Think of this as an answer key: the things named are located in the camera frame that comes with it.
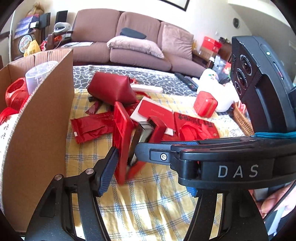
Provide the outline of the person's right hand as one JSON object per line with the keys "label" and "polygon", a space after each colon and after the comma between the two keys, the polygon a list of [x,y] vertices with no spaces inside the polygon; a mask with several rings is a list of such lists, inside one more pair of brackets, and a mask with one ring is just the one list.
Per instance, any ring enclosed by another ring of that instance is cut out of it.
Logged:
{"label": "person's right hand", "polygon": [[272,195],[267,197],[263,202],[255,202],[257,205],[257,208],[262,216],[262,218],[265,218],[268,213],[272,210],[272,208],[278,204],[280,199],[288,192],[288,190],[291,189],[291,192],[285,199],[279,204],[279,206],[276,208],[278,210],[279,208],[284,207],[284,211],[282,213],[281,217],[285,217],[288,215],[294,208],[295,208],[295,187],[291,188],[293,185],[293,182],[289,183],[288,185],[285,185],[283,188],[277,190]]}

